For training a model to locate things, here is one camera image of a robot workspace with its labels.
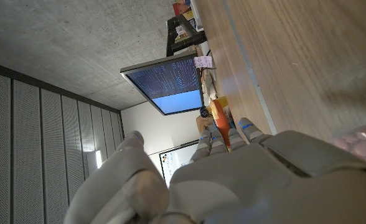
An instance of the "wooden table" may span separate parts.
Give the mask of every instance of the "wooden table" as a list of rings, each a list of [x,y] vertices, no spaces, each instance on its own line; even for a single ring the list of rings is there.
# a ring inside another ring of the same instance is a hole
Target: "wooden table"
[[[324,140],[366,125],[366,0],[196,3],[236,122]]]

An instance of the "concrete ceiling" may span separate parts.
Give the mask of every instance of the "concrete ceiling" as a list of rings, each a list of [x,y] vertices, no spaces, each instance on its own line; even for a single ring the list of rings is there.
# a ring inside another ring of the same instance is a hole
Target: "concrete ceiling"
[[[166,56],[173,0],[0,0],[0,65],[123,110],[120,68]]]

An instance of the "computer monitor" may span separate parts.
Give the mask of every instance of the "computer monitor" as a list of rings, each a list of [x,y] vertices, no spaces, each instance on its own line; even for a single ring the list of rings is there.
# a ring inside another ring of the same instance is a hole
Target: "computer monitor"
[[[122,68],[122,76],[163,115],[198,110],[204,105],[195,50]]]

